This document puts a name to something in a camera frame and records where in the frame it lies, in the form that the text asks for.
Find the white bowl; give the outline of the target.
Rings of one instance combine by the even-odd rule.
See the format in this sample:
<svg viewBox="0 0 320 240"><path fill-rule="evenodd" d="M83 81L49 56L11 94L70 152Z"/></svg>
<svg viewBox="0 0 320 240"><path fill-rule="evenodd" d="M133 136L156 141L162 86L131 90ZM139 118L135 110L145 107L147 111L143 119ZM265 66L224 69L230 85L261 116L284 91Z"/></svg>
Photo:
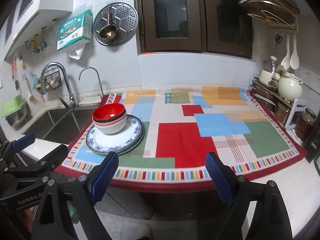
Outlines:
<svg viewBox="0 0 320 240"><path fill-rule="evenodd" d="M111 124L111 125L107 125L107 123L103 124L98 122L94 122L94 124L97 127L97 129L99 129L99 131L101 131L102 133L114 134L122 130L126 125L126 122L127 122L127 115L124 115L123 117L117 120L114 120L114 124Z"/></svg>

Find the red and black bowl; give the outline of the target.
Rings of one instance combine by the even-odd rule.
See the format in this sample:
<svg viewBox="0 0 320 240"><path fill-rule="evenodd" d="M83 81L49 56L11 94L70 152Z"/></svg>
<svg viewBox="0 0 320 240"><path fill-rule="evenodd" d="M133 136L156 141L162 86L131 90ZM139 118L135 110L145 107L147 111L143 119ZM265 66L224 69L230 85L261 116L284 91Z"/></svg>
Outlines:
<svg viewBox="0 0 320 240"><path fill-rule="evenodd" d="M121 103L105 104L98 107L93 113L92 118L96 122L110 122L118 119L125 113L125 106Z"/></svg>

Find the pink bowl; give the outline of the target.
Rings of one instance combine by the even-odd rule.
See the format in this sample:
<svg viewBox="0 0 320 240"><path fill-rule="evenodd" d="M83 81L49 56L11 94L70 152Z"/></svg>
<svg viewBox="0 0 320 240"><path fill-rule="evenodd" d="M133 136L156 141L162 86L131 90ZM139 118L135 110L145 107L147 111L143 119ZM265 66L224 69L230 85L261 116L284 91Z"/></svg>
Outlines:
<svg viewBox="0 0 320 240"><path fill-rule="evenodd" d="M113 121L108 121L108 122L97 122L97 121L94 121L93 120L93 123L95 125L98 125L100 127L108 127L108 126L112 126L112 125L115 125L119 122L121 122L123 119L125 119L127 116L127 112L125 111L122 116L120 116L119 118L117 118L116 120L113 120Z"/></svg>

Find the steel kitchen sink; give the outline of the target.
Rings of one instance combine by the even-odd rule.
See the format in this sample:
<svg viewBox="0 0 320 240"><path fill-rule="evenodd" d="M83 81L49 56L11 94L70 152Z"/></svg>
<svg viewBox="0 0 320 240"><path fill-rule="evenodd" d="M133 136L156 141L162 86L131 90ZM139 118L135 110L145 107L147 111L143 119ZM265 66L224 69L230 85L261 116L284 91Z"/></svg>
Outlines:
<svg viewBox="0 0 320 240"><path fill-rule="evenodd" d="M70 144L92 120L96 105L77 109L51 109L43 113L23 134L32 133L37 139Z"/></svg>

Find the green colander basin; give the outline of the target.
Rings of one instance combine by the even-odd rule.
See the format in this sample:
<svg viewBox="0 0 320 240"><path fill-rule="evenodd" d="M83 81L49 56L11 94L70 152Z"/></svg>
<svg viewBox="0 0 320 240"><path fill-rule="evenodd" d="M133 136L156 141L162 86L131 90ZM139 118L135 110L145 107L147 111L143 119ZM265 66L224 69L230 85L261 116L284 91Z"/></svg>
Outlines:
<svg viewBox="0 0 320 240"><path fill-rule="evenodd" d="M4 103L2 103L2 117L5 118L12 113L15 113L23 107L25 104L24 98L21 95L18 95Z"/></svg>

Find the thin curved steel faucet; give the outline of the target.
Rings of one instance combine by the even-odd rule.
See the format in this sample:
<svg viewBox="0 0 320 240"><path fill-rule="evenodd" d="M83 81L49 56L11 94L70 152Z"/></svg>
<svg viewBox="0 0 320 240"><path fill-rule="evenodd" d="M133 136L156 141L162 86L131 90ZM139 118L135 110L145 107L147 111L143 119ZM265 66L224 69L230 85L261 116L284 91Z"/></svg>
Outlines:
<svg viewBox="0 0 320 240"><path fill-rule="evenodd" d="M82 69L79 73L78 81L82 84L85 92L99 92L101 98L105 95L97 68L85 67Z"/></svg>

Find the glass jar with sauce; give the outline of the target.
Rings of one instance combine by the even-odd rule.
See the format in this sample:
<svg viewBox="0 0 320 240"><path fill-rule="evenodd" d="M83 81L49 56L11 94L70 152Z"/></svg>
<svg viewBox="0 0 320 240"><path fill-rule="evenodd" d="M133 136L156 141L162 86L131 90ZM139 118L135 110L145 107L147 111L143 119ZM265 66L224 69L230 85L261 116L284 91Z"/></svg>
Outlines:
<svg viewBox="0 0 320 240"><path fill-rule="evenodd" d="M305 141L314 128L317 115L310 108L306 108L298 124L295 127L295 134L301 140Z"/></svg>

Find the paper towel box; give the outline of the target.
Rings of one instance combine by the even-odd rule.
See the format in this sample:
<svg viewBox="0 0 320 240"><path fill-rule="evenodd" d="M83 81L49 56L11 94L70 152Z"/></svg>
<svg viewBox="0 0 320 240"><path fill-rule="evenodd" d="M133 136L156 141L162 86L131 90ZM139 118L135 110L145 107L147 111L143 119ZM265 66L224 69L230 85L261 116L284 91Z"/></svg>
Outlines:
<svg viewBox="0 0 320 240"><path fill-rule="evenodd" d="M57 51L67 53L71 59L81 59L86 44L92 41L92 24L91 9L63 22L57 31Z"/></svg>

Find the colourful patterned tablecloth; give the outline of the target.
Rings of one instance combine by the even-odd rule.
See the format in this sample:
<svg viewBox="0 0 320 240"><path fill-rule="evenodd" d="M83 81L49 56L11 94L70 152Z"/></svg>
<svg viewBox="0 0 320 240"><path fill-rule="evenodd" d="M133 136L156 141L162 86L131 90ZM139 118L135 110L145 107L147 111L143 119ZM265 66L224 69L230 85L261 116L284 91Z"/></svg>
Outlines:
<svg viewBox="0 0 320 240"><path fill-rule="evenodd" d="M213 185L204 165L214 152L237 175L253 180L306 156L275 116L235 87L173 87L114 93L144 126L137 147L121 155L112 187L144 192L197 192Z"/></svg>

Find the brass ladle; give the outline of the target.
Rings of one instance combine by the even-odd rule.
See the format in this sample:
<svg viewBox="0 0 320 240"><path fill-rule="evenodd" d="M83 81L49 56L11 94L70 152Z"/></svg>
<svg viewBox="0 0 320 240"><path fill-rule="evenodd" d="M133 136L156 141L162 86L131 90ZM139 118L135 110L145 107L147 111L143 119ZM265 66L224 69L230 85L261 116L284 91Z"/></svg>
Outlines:
<svg viewBox="0 0 320 240"><path fill-rule="evenodd" d="M107 13L107 20L106 20L107 25L105 25L99 33L99 36L106 40L112 40L117 35L117 28L115 25L112 25L111 17L112 17L112 13L109 11Z"/></svg>

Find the cream pot with glass lid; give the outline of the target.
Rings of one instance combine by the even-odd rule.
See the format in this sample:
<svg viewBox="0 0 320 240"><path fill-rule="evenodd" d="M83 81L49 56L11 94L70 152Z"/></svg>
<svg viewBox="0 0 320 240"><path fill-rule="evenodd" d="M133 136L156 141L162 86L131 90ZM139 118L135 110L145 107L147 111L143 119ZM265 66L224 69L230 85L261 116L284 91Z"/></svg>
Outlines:
<svg viewBox="0 0 320 240"><path fill-rule="evenodd" d="M259 75L259 82L273 90L278 89L280 80L280 74L276 72L276 61L275 56L270 56L270 61L263 61L264 66Z"/></svg>

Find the round perforated steamer tray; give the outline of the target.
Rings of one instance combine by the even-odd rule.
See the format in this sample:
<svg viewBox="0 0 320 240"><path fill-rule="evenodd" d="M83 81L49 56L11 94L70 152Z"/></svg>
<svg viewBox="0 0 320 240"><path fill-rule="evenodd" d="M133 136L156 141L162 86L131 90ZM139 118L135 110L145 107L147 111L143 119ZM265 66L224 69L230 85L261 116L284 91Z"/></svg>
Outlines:
<svg viewBox="0 0 320 240"><path fill-rule="evenodd" d="M94 18L93 35L102 45L114 47L131 40L138 27L136 9L125 2L114 2L104 6ZM103 29L110 28L115 33L113 38L102 37Z"/></svg>

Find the white spoon left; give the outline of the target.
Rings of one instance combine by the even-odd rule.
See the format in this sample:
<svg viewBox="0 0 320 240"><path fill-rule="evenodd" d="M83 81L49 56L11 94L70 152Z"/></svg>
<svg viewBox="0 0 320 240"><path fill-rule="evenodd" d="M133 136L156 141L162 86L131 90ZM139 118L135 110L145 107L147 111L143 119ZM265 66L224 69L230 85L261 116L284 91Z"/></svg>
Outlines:
<svg viewBox="0 0 320 240"><path fill-rule="evenodd" d="M286 69L290 66L290 34L286 35L286 55L280 64Z"/></svg>

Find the black scissors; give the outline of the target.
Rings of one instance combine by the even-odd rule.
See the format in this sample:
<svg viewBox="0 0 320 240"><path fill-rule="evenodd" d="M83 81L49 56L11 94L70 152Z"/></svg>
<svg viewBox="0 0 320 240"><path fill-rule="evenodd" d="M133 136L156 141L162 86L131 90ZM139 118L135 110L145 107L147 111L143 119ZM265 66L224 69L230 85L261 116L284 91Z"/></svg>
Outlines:
<svg viewBox="0 0 320 240"><path fill-rule="evenodd" d="M282 42L282 36L279 33L276 33L275 35L275 45L277 46L278 44L281 44Z"/></svg>

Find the dark brown window frame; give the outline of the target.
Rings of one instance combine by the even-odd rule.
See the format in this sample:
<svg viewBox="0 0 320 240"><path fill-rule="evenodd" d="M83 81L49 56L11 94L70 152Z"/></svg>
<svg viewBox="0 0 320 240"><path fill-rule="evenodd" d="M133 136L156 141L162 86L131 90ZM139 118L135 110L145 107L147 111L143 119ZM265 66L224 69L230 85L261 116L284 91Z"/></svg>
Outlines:
<svg viewBox="0 0 320 240"><path fill-rule="evenodd" d="M136 0L142 53L218 53L250 59L252 20L237 0Z"/></svg>

